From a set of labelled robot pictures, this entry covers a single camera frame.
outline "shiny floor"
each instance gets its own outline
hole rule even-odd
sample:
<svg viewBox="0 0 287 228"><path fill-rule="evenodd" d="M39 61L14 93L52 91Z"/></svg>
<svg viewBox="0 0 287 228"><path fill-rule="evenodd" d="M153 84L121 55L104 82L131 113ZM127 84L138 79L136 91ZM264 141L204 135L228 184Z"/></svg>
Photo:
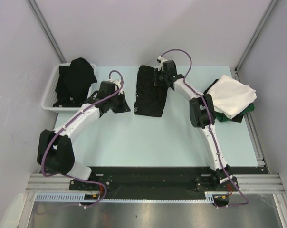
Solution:
<svg viewBox="0 0 287 228"><path fill-rule="evenodd" d="M250 204L100 203L90 209L35 203L28 228L281 228L272 195L249 195ZM233 195L231 203L242 201Z"/></svg>

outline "plastic bin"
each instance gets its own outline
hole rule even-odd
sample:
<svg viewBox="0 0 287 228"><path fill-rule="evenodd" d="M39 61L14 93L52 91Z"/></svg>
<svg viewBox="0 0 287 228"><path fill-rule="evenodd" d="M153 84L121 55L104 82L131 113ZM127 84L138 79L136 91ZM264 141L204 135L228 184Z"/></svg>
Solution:
<svg viewBox="0 0 287 228"><path fill-rule="evenodd" d="M59 79L59 66L69 66L70 63L63 63L55 66L55 68L52 71L52 74L48 80L47 87L44 91L42 101L41 101L41 107L45 110L51 110L54 111L55 113L60 113L60 112L67 112L67 111L78 111L80 107L75 107L75 108L59 108L59 107L53 107L53 104L57 102L57 93L55 92L56 85ZM94 69L94 72L96 70L96 65L91 64L92 68ZM88 90L87 97L89 97L92 94L92 85Z"/></svg>

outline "white tabletop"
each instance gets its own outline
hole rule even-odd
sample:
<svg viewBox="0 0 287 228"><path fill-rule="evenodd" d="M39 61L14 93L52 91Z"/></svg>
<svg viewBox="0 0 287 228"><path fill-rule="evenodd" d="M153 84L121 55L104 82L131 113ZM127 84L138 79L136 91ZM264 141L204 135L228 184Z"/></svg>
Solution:
<svg viewBox="0 0 287 228"><path fill-rule="evenodd" d="M97 67L97 84L108 73L119 70L124 77L126 100L131 112L104 114L90 124L73 144L77 161L87 166L117 167L200 167L209 159L203 140L189 120L189 103L173 90L168 90L163 116L148 117L134 114L138 67ZM178 67L185 74L187 67ZM193 66L187 81L203 92L223 74L231 76L228 66ZM59 113L56 127L73 113ZM248 129L242 123L216 121L217 137L230 166L257 167Z"/></svg>

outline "white cloth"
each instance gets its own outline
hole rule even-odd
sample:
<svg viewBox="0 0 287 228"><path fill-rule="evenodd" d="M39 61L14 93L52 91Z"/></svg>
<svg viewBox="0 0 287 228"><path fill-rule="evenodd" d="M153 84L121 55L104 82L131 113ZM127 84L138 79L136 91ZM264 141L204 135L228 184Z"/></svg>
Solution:
<svg viewBox="0 0 287 228"><path fill-rule="evenodd" d="M223 75L207 92L212 96L214 110L229 119L241 113L256 98L256 91L248 85Z"/></svg>

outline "white wall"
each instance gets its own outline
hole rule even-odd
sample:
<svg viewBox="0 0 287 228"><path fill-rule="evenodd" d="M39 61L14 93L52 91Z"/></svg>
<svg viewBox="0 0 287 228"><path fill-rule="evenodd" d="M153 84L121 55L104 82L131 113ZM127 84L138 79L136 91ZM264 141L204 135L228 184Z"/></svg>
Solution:
<svg viewBox="0 0 287 228"><path fill-rule="evenodd" d="M54 124L39 103L58 63L26 1L0 1L0 221L38 166L40 132Z"/></svg>
<svg viewBox="0 0 287 228"><path fill-rule="evenodd" d="M257 91L254 117L265 157L287 193L287 0L279 3L240 73Z"/></svg>
<svg viewBox="0 0 287 228"><path fill-rule="evenodd" d="M234 67L270 0L37 0L67 61L155 65L172 48ZM189 64L182 54L180 65Z"/></svg>

